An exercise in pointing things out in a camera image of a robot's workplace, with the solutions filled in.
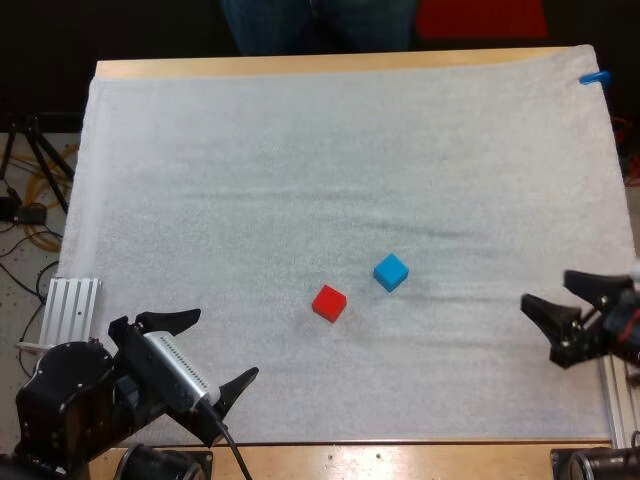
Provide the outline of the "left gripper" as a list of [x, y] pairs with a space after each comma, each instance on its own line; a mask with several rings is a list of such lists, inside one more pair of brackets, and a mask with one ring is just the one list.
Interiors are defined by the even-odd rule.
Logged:
[[121, 317], [110, 324], [109, 336], [118, 347], [118, 362], [141, 389], [141, 404], [134, 408], [138, 421], [147, 425], [167, 415], [212, 446], [226, 436], [223, 418], [256, 379], [259, 368], [213, 388], [176, 340], [200, 315], [200, 309], [191, 309], [143, 312], [134, 322]]

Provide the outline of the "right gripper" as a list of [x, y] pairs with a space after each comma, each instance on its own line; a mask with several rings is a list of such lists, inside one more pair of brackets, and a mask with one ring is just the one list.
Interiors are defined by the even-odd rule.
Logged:
[[629, 290], [631, 277], [566, 270], [563, 285], [588, 303], [607, 303], [608, 307], [593, 309], [584, 320], [580, 308], [524, 294], [520, 309], [549, 340], [549, 359], [568, 369], [613, 355], [639, 367], [639, 293]]

